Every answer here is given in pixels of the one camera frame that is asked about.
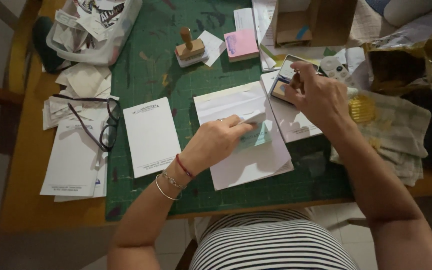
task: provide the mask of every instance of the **striped shirt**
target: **striped shirt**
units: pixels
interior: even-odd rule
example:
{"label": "striped shirt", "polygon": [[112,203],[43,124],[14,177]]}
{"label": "striped shirt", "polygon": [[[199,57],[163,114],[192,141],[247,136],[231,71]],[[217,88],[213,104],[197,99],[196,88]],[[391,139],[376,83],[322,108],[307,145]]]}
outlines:
{"label": "striped shirt", "polygon": [[325,228],[296,210],[227,215],[210,225],[191,270],[357,270]]}

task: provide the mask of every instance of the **eyeglasses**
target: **eyeglasses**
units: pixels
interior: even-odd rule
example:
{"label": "eyeglasses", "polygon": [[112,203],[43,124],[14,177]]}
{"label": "eyeglasses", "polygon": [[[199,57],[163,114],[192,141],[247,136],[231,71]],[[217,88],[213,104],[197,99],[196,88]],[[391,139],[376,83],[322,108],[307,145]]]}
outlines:
{"label": "eyeglasses", "polygon": [[[91,132],[87,129],[86,125],[81,120],[81,117],[76,112],[75,108],[68,102],[68,107],[71,112],[76,115],[79,122],[81,123],[82,128],[87,133],[87,135],[99,146],[101,150],[104,152],[110,152],[113,149],[114,143],[116,142],[116,135],[118,133],[118,125],[120,121],[121,115],[121,105],[120,102],[115,100],[114,98],[97,98],[97,97],[81,97],[74,98],[67,95],[54,94],[53,97],[67,99],[72,101],[96,101],[96,102],[106,102],[107,113],[109,114],[109,118],[106,121],[106,125],[101,130],[101,134],[99,134],[99,140],[96,139]],[[107,140],[103,142],[103,136],[107,134]]]}

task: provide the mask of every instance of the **silver bangle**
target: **silver bangle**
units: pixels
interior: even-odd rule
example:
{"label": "silver bangle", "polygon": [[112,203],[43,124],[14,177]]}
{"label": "silver bangle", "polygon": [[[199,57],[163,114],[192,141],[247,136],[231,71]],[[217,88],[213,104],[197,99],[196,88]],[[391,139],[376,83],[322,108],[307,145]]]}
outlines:
{"label": "silver bangle", "polygon": [[167,180],[169,180],[169,183],[175,187],[177,187],[179,190],[183,190],[186,187],[183,186],[182,184],[178,184],[176,181],[174,181],[173,178],[168,176],[168,172],[166,172],[166,169],[163,170],[163,172],[161,173],[161,175],[163,175],[163,177],[165,177]]}
{"label": "silver bangle", "polygon": [[180,193],[181,196],[179,196],[179,199],[178,199],[178,198],[177,198],[177,199],[173,199],[173,198],[171,198],[170,196],[166,195],[166,194],[163,192],[163,190],[159,187],[159,184],[158,184],[158,177],[159,177],[160,175],[161,175],[161,174],[156,175],[156,178],[154,179],[154,181],[156,182],[156,187],[158,187],[158,189],[159,189],[159,191],[161,192],[161,194],[163,194],[166,198],[168,198],[168,199],[170,199],[170,200],[173,200],[173,201],[178,201],[179,199],[181,199],[181,198],[183,197],[183,194],[182,194],[182,193]]}

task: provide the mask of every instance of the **green cutting mat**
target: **green cutting mat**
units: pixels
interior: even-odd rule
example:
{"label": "green cutting mat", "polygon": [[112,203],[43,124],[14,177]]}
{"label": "green cutting mat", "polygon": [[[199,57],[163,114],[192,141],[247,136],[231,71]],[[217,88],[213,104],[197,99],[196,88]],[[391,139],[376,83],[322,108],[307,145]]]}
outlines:
{"label": "green cutting mat", "polygon": [[[223,34],[235,31],[233,10],[246,7],[251,7],[250,0],[144,0],[112,68],[112,95],[120,97],[123,109],[167,97],[183,149],[199,127],[193,97],[258,81],[262,72],[259,58],[229,63],[226,51],[212,67],[199,63],[181,68],[174,55],[175,46],[182,44],[179,28],[189,27],[193,39],[204,30],[224,39]],[[343,167],[327,161],[330,144],[324,136],[292,142],[287,148],[294,171],[214,191],[210,171],[206,170],[188,185],[169,214],[352,197]],[[324,159],[309,158],[318,154],[323,154]],[[106,220],[121,219],[155,175],[134,179],[125,123],[121,119],[108,161]]]}

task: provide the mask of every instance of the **remote control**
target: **remote control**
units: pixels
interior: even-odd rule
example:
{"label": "remote control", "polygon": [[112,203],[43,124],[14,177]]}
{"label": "remote control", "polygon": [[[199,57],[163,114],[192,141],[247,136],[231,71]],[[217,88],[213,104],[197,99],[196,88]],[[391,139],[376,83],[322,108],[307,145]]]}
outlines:
{"label": "remote control", "polygon": [[329,77],[344,83],[348,87],[359,89],[358,84],[353,80],[348,70],[334,56],[326,56],[321,60],[321,69]]}

